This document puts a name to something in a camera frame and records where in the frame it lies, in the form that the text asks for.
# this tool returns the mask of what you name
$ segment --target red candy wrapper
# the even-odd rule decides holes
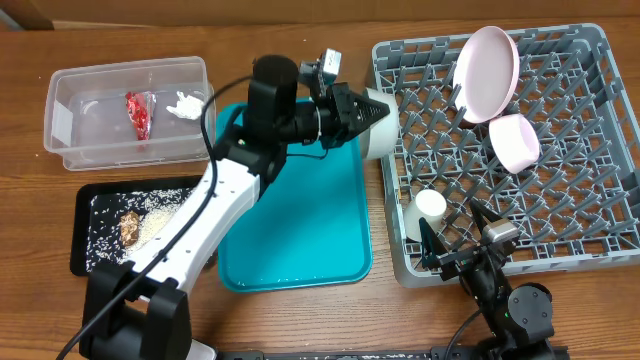
[[[149,91],[141,93],[128,92],[125,98],[127,99],[129,119],[131,119],[133,127],[136,129],[138,140],[149,140],[153,108],[156,106],[156,95]]]

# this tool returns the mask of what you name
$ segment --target teal tray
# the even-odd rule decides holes
[[[241,105],[218,115],[218,136]],[[289,153],[324,150],[320,144],[292,145]],[[235,292],[364,278],[373,252],[358,140],[332,149],[323,160],[288,158],[277,180],[222,240],[218,254],[220,278]]]

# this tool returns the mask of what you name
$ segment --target gray dish rack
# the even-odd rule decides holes
[[[421,245],[403,226],[403,209],[426,188],[447,199],[438,236],[451,248],[479,238],[473,197],[518,226],[506,274],[640,263],[640,129],[604,31],[577,24],[507,33],[520,78],[505,114],[524,114],[541,142],[537,163],[517,175],[493,154],[486,123],[466,126],[465,109],[454,106],[456,59],[471,34],[373,48],[375,87],[396,96],[400,113],[382,170],[393,267],[405,287],[444,284],[421,268]]]

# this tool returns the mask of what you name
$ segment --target transparent bin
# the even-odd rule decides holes
[[[156,95],[149,140],[136,138],[125,105],[129,91],[151,91]],[[199,122],[179,118],[166,109],[176,106],[178,91],[203,101],[209,98],[212,90],[201,58],[56,71],[45,107],[44,147],[60,154],[69,170],[205,160],[207,151]],[[215,106],[210,110],[209,114],[215,114]]]

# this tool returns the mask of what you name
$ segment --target tabletop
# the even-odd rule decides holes
[[[631,103],[640,106],[640,19],[586,18],[609,38]],[[0,33],[0,358],[54,358],[81,324],[86,278],[69,271],[75,196],[85,184],[201,174],[205,163],[69,172],[42,145],[49,80],[59,69],[196,55],[214,88],[249,74],[254,58],[296,62],[331,47],[343,53],[341,81],[362,90],[372,47],[385,40],[518,29],[563,19],[431,21]],[[246,85],[220,105],[246,98]],[[236,294],[217,269],[203,272],[190,299],[193,335],[221,350],[269,353],[428,350],[446,345],[476,305],[459,286],[406,289],[394,278],[378,162],[365,165],[374,265],[362,281],[291,291]],[[574,359],[637,359],[640,267],[512,277],[553,293],[554,345]],[[489,335],[476,320],[460,339]],[[74,354],[69,358],[79,358]]]

